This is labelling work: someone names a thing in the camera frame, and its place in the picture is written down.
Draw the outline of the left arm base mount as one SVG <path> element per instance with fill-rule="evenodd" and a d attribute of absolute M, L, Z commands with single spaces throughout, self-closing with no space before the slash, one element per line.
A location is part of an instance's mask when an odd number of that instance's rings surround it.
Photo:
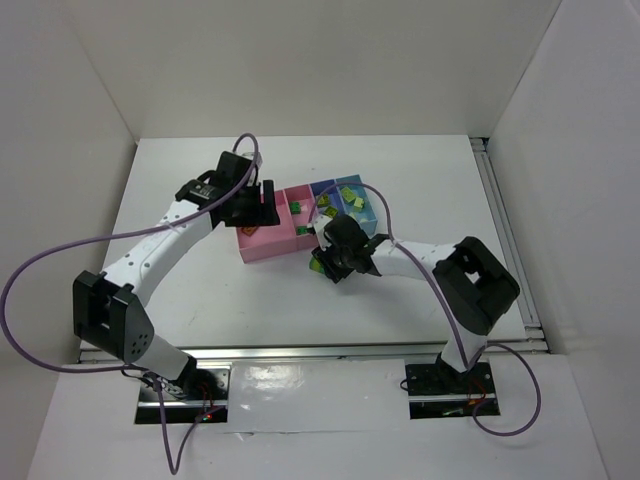
<path fill-rule="evenodd" d="M 202 420 L 204 424 L 227 422 L 231 366 L 214 365 L 207 368 L 207 371 L 211 376 L 212 384 L 196 386 L 192 393 L 185 393 L 165 379 L 159 379 L 167 424 L 191 424 L 198 415 L 204 416 Z M 130 370 L 124 370 L 121 374 L 127 378 L 136 379 L 140 383 L 134 423 L 159 425 L 161 423 L 160 401 L 151 378 Z"/>

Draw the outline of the lime lego brick pair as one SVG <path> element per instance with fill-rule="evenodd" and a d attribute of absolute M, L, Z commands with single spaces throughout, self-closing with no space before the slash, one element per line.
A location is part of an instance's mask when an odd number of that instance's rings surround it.
<path fill-rule="evenodd" d="M 327 194 L 324 194 L 322 196 L 319 196 L 317 199 L 317 206 L 322 208 L 322 207 L 327 207 L 330 204 L 330 199 L 329 196 Z"/>

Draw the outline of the green yellow lego assembly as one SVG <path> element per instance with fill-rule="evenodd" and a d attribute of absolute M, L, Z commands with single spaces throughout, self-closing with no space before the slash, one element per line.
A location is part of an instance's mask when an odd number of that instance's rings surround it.
<path fill-rule="evenodd" d="M 310 262 L 309 262 L 309 268 L 314 271 L 317 272 L 319 274 L 324 275 L 325 274 L 325 270 L 324 267 L 322 266 L 322 264 L 320 263 L 320 261 L 318 259 L 316 259 L 315 257 L 312 257 Z"/>

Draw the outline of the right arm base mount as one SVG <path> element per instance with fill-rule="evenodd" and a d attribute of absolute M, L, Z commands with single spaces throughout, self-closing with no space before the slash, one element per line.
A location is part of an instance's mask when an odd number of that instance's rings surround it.
<path fill-rule="evenodd" d="M 439 362 L 405 365 L 400 388 L 408 395 L 411 420 L 499 416 L 500 407 L 488 362 L 458 374 Z"/>

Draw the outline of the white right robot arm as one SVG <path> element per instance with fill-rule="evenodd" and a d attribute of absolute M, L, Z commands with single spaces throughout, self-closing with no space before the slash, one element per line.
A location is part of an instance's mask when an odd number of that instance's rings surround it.
<path fill-rule="evenodd" d="M 451 376 L 475 366 L 497 321 L 520 295 L 515 278 L 476 237 L 455 244 L 368 236 L 348 215 L 324 214 L 310 223 L 318 240 L 313 258 L 332 282 L 357 272 L 423 280 L 432 288 L 451 330 L 438 362 Z"/>

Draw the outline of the brown lego plate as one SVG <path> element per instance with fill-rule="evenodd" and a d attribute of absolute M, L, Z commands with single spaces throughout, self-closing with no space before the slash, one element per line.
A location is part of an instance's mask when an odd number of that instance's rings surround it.
<path fill-rule="evenodd" d="M 251 237 L 257 231 L 257 227 L 242 227 L 240 231 L 244 235 Z"/>

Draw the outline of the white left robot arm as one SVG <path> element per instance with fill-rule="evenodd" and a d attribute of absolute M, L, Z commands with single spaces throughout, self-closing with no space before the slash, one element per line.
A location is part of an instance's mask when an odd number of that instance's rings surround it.
<path fill-rule="evenodd" d="M 215 169 L 185 183 L 159 223 L 98 274 L 84 271 L 72 287 L 73 329 L 81 340 L 194 396 L 216 389 L 194 357 L 162 338 L 146 312 L 154 291 L 218 225 L 277 226 L 274 184 L 258 180 L 262 159 L 221 154 Z"/>

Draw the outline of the lime lego brick long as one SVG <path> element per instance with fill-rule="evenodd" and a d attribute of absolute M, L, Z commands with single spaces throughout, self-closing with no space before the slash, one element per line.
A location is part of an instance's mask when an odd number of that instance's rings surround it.
<path fill-rule="evenodd" d="M 345 202 L 347 202 L 347 203 L 350 203 L 355 199 L 355 194 L 348 187 L 344 187 L 344 188 L 341 189 L 341 195 L 342 195 L 343 200 Z"/>

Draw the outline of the lime lego brick small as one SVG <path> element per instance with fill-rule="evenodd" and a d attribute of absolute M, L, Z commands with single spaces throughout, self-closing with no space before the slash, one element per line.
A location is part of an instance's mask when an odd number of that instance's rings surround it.
<path fill-rule="evenodd" d="M 334 218 L 338 214 L 338 210 L 333 206 L 328 206 L 325 209 L 324 214 L 331 218 Z"/>

